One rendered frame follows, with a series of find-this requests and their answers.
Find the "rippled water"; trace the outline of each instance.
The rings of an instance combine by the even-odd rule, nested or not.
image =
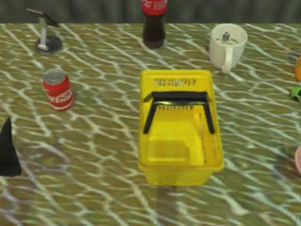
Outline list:
[[[140,24],[63,24],[64,49],[38,56],[33,25],[1,25],[0,120],[11,116],[23,174],[0,178],[0,225],[301,226],[301,106],[287,56],[301,27],[243,27],[239,65],[221,75],[208,62],[214,24],[170,24],[166,45],[146,49]],[[76,104],[54,112],[42,76],[61,67]],[[143,69],[213,73],[225,169],[200,187],[147,185],[137,169],[138,81]]]

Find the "white mug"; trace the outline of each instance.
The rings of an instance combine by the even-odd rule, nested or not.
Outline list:
[[[228,74],[241,58],[248,36],[236,24],[220,24],[211,31],[209,58],[211,64]]]

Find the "yellow plastic container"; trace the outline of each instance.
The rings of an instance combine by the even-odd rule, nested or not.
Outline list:
[[[138,166],[154,186],[197,186],[223,169],[211,73],[145,70]]]

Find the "coca-cola bottle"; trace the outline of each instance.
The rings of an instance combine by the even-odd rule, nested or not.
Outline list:
[[[141,0],[144,15],[143,42],[150,48],[159,48],[165,41],[164,17],[167,0]]]

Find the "black handle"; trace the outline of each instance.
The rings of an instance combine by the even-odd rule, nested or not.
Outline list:
[[[143,134],[148,134],[154,119],[158,105],[202,105],[205,112],[205,117],[209,132],[215,133],[212,116],[209,108],[209,99],[207,92],[193,92],[193,91],[166,91],[166,92],[152,92],[143,101],[148,102],[152,100],[150,111],[147,115],[146,122],[143,128]]]

